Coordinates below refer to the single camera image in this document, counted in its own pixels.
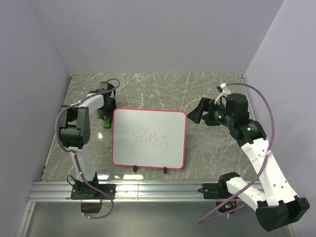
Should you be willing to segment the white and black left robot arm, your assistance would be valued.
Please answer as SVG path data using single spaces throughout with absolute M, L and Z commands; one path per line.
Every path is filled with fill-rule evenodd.
M 104 121 L 105 128 L 111 128 L 116 106 L 116 87 L 110 81 L 101 82 L 96 90 L 72 104 L 62 105 L 55 122 L 56 140 L 61 149 L 70 154 L 76 177 L 72 184 L 73 192 L 84 199 L 100 196 L 97 172 L 92 166 L 87 144 L 90 140 L 90 115 Z

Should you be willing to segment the pink framed whiteboard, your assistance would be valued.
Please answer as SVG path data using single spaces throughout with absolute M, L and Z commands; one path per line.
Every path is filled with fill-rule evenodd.
M 184 111 L 117 108 L 112 162 L 118 166 L 180 170 L 185 164 Z

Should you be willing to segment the green whiteboard eraser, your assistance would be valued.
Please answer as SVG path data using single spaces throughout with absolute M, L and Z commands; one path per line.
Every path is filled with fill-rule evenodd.
M 113 118 L 111 117 L 108 117 L 104 120 L 104 125 L 103 127 L 106 128 L 106 129 L 109 129 L 112 127 L 112 121 L 113 121 Z

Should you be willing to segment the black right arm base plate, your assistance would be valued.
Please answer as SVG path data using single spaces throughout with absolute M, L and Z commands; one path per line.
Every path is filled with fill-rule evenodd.
M 227 185 L 220 183 L 203 183 L 197 191 L 203 194 L 204 199 L 227 199 L 232 196 L 228 192 Z

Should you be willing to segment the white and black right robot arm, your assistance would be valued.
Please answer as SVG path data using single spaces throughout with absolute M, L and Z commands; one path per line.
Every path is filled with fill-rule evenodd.
M 194 123 L 203 120 L 208 126 L 227 127 L 250 160 L 263 188 L 257 190 L 253 182 L 245 182 L 235 172 L 220 176 L 218 192 L 227 200 L 200 218 L 199 224 L 214 219 L 213 213 L 219 209 L 236 214 L 238 208 L 226 207 L 235 198 L 255 211 L 259 224 L 268 232 L 297 222 L 310 208 L 308 200 L 299 197 L 283 175 L 271 151 L 272 141 L 267 139 L 260 123 L 250 119 L 248 100 L 243 94 L 231 93 L 215 100 L 201 98 L 187 118 Z

